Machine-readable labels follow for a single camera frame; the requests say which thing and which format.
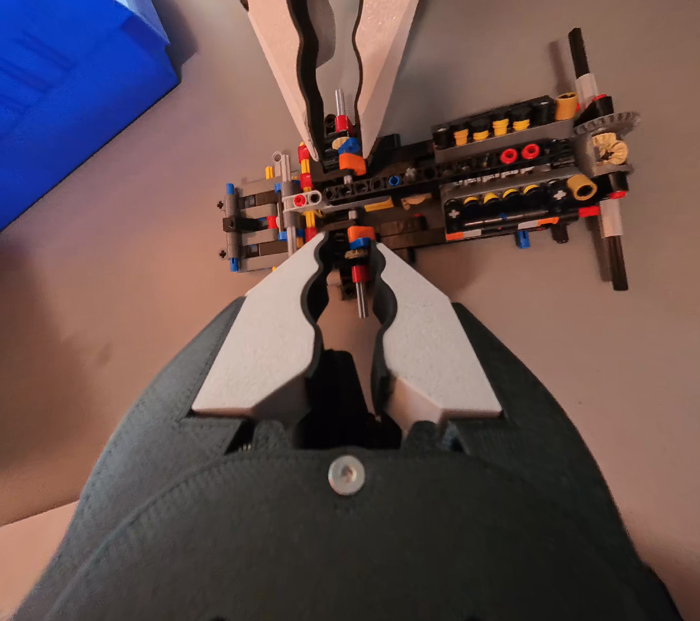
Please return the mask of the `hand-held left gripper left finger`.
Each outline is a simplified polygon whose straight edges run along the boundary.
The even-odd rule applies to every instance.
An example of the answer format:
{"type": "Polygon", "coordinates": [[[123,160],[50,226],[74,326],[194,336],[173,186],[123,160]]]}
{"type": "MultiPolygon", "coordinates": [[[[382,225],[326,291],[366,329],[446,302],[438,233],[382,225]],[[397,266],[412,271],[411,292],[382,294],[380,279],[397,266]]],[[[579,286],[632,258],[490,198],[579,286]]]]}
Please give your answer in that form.
{"type": "Polygon", "coordinates": [[[252,420],[301,420],[308,413],[329,270],[330,242],[320,233],[246,294],[194,413],[252,420]]]}

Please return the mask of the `multicoloured lego technic model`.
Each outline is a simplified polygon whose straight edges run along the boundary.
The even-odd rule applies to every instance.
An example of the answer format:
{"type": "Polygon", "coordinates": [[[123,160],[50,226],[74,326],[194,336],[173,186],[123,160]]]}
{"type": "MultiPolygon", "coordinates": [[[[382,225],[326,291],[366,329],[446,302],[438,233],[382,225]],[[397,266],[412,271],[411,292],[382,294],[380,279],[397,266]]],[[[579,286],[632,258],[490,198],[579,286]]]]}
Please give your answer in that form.
{"type": "Polygon", "coordinates": [[[633,170],[627,138],[641,116],[599,89],[580,28],[568,46],[573,91],[446,121],[415,143],[385,135],[367,159],[336,91],[319,161],[301,143],[297,165],[278,151],[260,180],[226,184],[218,257],[234,273],[273,270],[325,233],[340,297],[356,299],[365,317],[374,241],[413,264],[418,249],[468,240],[512,237],[527,249],[536,231],[565,244],[569,227],[589,220],[604,278],[627,291],[620,204],[633,170]]]}

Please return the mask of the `large blue plastic bin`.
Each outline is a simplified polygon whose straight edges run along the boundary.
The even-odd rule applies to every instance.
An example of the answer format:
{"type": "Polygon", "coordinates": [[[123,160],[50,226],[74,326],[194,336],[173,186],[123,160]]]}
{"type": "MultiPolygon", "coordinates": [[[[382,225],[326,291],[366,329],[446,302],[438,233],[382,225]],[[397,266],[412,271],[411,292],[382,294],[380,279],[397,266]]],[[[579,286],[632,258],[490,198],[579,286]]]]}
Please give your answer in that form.
{"type": "Polygon", "coordinates": [[[152,0],[1,0],[1,228],[172,91],[152,0]]]}

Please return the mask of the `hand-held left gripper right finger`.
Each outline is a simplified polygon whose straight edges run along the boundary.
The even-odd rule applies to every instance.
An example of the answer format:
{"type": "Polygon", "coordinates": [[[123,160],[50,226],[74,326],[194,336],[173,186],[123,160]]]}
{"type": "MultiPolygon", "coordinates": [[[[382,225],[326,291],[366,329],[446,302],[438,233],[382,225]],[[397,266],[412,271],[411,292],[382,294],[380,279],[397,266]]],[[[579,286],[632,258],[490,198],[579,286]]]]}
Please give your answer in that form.
{"type": "Polygon", "coordinates": [[[376,245],[377,289],[396,310],[379,338],[389,374],[381,411],[396,423],[495,418],[502,407],[449,297],[385,244],[376,245]]]}

